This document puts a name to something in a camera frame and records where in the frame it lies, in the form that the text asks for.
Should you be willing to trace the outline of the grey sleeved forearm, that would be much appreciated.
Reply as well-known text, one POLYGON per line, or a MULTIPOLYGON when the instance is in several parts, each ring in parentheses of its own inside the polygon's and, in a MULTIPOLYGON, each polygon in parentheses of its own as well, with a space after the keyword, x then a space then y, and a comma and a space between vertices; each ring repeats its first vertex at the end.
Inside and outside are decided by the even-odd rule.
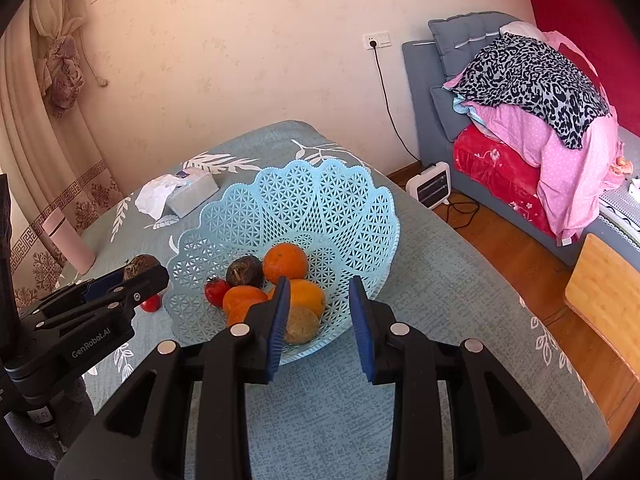
POLYGON ((84 378, 70 382, 47 406, 4 415, 27 455, 56 467, 94 416, 84 378))

